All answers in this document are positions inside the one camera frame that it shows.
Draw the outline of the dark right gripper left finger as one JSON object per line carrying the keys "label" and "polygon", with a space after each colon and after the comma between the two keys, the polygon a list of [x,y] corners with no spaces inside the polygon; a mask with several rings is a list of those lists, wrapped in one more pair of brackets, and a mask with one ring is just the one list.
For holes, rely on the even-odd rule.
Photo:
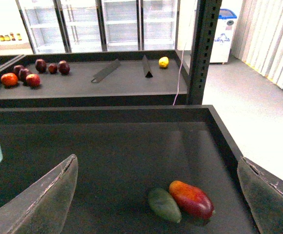
{"label": "dark right gripper left finger", "polygon": [[0,207],[0,234],[59,234],[75,193],[78,158],[70,155]]}

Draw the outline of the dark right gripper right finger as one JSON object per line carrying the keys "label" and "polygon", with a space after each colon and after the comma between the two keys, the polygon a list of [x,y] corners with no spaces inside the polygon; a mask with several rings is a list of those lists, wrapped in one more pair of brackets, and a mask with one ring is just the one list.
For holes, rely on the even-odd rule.
{"label": "dark right gripper right finger", "polygon": [[262,234],[283,234],[283,193],[245,158],[238,162],[237,174],[243,195]]}

